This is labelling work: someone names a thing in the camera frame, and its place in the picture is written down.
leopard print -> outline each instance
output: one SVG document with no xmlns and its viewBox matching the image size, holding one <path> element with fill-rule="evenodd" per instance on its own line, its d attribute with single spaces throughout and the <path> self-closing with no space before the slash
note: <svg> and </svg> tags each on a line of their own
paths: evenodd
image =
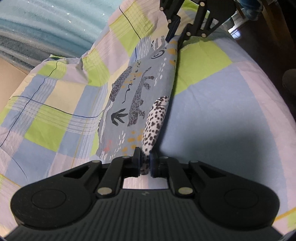
<svg viewBox="0 0 296 241">
<path fill-rule="evenodd" d="M 163 121 L 166 114 L 165 106 L 168 105 L 168 102 L 169 97 L 162 96 L 154 102 L 152 108 L 149 111 L 142 140 L 142 175 L 146 175 L 149 173 L 149 156 L 159 135 L 160 128 L 163 125 Z"/>
</svg>

spotted lizard pattern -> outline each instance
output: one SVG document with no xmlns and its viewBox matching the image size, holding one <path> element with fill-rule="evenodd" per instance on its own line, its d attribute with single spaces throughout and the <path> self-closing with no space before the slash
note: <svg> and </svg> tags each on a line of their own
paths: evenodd
<svg viewBox="0 0 296 241">
<path fill-rule="evenodd" d="M 110 97 L 109 97 L 109 99 L 111 101 L 115 101 L 115 97 L 117 96 L 118 92 L 120 91 L 124 81 L 127 79 L 129 74 L 131 73 L 131 70 L 132 70 L 132 66 L 127 67 L 127 69 L 112 84 L 112 90 L 111 90 Z"/>
<path fill-rule="evenodd" d="M 150 85 L 145 81 L 147 79 L 151 79 L 151 80 L 154 79 L 154 76 L 145 76 L 147 71 L 150 69 L 151 67 L 145 70 L 145 72 L 143 73 L 139 86 L 133 97 L 131 108 L 128 113 L 128 126 L 136 124 L 139 116 L 142 116 L 143 119 L 145 118 L 145 111 L 140 110 L 140 105 L 143 104 L 143 100 L 141 99 L 141 94 L 142 94 L 143 87 L 147 90 L 150 89 Z"/>
<path fill-rule="evenodd" d="M 152 108 L 149 111 L 142 139 L 142 175 L 149 173 L 149 156 L 159 135 L 160 128 L 163 125 L 168 102 L 169 97 L 162 96 L 154 102 Z"/>
</svg>

silver bolt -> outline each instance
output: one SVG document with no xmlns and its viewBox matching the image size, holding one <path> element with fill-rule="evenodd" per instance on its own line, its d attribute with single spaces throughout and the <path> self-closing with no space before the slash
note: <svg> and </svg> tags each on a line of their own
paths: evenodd
<svg viewBox="0 0 296 241">
<path fill-rule="evenodd" d="M 178 193 L 182 194 L 182 195 L 189 195 L 191 193 L 193 193 L 193 189 L 189 188 L 189 187 L 182 187 L 178 189 Z"/>
<path fill-rule="evenodd" d="M 103 188 L 99 188 L 98 189 L 98 194 L 101 194 L 101 195 L 108 195 L 112 193 L 112 189 L 111 188 L 106 188 L 106 187 L 103 187 Z"/>
</svg>

fabric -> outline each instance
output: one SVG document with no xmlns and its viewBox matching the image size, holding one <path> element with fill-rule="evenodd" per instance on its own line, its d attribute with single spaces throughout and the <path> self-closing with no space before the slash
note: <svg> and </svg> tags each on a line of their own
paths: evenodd
<svg viewBox="0 0 296 241">
<path fill-rule="evenodd" d="M 0 57 L 31 71 L 50 54 L 80 57 L 122 0 L 0 0 Z"/>
<path fill-rule="evenodd" d="M 132 156 L 142 147 L 141 174 L 149 172 L 149 155 L 163 124 L 173 88 L 177 61 L 177 40 L 151 45 L 146 57 L 132 66 L 112 84 L 108 103 L 99 124 L 100 160 Z"/>
<path fill-rule="evenodd" d="M 186 0 L 177 35 L 193 11 Z M 167 31 L 159 1 L 127 0 L 81 58 L 51 56 L 24 79 L 0 114 L 0 227 L 15 227 L 9 202 L 21 186 L 99 158 L 98 125 L 112 84 Z M 198 159 L 271 187 L 281 202 L 275 227 L 294 229 L 295 121 L 227 32 L 184 43 L 166 120 L 155 144 L 160 155 Z M 145 180 L 142 188 L 152 187 Z"/>
<path fill-rule="evenodd" d="M 235 0 L 243 7 L 244 15 L 250 20 L 258 20 L 259 14 L 263 11 L 261 0 Z"/>
<path fill-rule="evenodd" d="M 284 235 L 279 241 L 292 241 L 296 238 L 296 230 L 293 230 Z"/>
</svg>

bed sheet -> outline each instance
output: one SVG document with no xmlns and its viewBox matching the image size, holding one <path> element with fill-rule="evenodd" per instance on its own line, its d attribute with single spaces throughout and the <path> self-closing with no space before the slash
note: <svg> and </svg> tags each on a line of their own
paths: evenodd
<svg viewBox="0 0 296 241">
<path fill-rule="evenodd" d="M 0 227 L 15 227 L 9 202 L 21 186 L 98 158 L 98 123 L 112 84 L 167 33 L 158 7 L 157 0 L 124 1 L 81 58 L 51 56 L 12 95 L 0 114 Z M 177 34 L 194 10 L 185 1 Z M 227 32 L 185 45 L 158 151 L 271 187 L 281 201 L 275 227 L 295 228 L 296 125 L 287 106 Z M 136 186 L 134 180 L 126 185 Z M 160 182 L 145 176 L 138 187 Z"/>
</svg>

